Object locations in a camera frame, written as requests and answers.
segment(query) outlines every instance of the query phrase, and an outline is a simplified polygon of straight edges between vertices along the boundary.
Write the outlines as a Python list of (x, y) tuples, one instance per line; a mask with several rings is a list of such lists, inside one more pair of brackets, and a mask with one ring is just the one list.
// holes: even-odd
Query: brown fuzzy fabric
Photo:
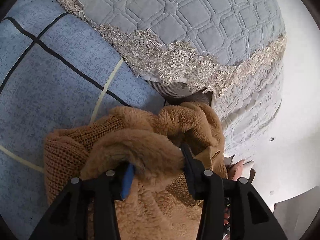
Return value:
[(116, 107), (93, 125), (56, 130), (44, 145), (48, 202), (71, 177), (96, 178), (129, 161), (136, 168), (131, 192), (125, 201), (116, 201), (122, 240), (195, 239), (201, 208), (182, 174), (183, 142), (206, 168), (227, 178), (220, 121), (203, 103), (166, 106), (158, 115)]

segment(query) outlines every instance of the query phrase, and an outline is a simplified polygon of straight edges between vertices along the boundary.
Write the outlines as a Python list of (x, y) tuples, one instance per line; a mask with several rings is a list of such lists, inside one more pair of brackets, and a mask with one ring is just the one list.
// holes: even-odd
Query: blanket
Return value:
[(96, 178), (128, 161), (135, 166), (131, 192), (115, 201), (121, 238), (195, 239), (202, 209), (189, 195), (182, 173), (183, 142), (205, 168), (227, 178), (221, 124), (203, 103), (166, 106), (158, 115), (116, 107), (92, 125), (56, 130), (44, 145), (48, 202), (71, 177)]

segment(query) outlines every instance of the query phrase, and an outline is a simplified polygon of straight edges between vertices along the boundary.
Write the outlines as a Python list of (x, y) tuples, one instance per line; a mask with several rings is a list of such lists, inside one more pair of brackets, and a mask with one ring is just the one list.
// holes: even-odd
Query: blue fabric with black stripes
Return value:
[(0, 41), (0, 214), (18, 239), (28, 239), (47, 208), (44, 137), (115, 106), (156, 114), (164, 99), (55, 0), (18, 0), (0, 23)]

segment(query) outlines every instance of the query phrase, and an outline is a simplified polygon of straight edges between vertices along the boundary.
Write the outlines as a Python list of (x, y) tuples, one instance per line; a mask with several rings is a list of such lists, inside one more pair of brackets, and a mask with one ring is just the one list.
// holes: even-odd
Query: cushion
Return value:
[(95, 26), (136, 75), (193, 92), (215, 92), (215, 72), (231, 74), (233, 64), (285, 35), (276, 0), (58, 1)]
[(164, 98), (55, 0), (17, 0), (0, 23), (0, 213), (28, 239), (47, 204), (43, 140), (114, 106), (157, 113)]

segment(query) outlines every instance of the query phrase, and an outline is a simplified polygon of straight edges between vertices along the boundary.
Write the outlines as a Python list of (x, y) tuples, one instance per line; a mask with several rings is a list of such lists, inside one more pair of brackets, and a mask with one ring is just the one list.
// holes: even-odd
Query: beige lace edging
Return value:
[(220, 65), (212, 55), (198, 55), (189, 42), (176, 41), (164, 45), (150, 29), (126, 34), (118, 27), (93, 26), (84, 15), (79, 0), (57, 0), (68, 12), (86, 21), (109, 42), (126, 61), (136, 76), (156, 74), (164, 86), (186, 80), (192, 92), (206, 88), (221, 97), (232, 85), (240, 85), (249, 74), (261, 65), (270, 65), (282, 57), (286, 37), (281, 36), (265, 49), (255, 51), (239, 65)]

